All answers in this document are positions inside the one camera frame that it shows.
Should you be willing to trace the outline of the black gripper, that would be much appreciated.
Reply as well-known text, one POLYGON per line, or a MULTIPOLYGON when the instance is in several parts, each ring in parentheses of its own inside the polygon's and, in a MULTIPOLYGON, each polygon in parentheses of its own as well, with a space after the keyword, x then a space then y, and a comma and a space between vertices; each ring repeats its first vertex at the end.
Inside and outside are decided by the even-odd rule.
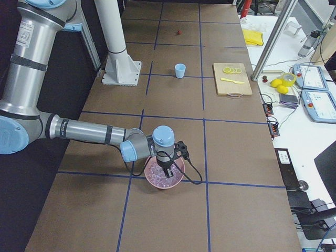
POLYGON ((170 159, 168 159, 166 161, 162 161, 157 157, 156 162, 163 169, 164 175, 165 175, 166 178, 169 179, 169 178, 174 176, 174 174, 173 174, 173 172, 170 168, 173 165, 173 162, 170 159))

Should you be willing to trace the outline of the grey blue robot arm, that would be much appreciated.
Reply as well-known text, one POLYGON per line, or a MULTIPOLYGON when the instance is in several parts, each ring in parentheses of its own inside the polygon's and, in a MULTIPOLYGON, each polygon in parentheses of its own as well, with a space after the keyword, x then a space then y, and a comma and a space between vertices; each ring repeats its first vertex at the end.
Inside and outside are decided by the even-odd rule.
MULTIPOLYGON (((5 86, 21 21, 16 6, 17 1, 1 1, 1 88, 5 86)), ((58 32, 37 107, 64 118, 78 119, 95 75, 81 33, 58 32)), ((62 139, 42 139, 15 154, 1 155, 1 178, 26 179, 38 172, 55 175, 68 143, 62 139)))

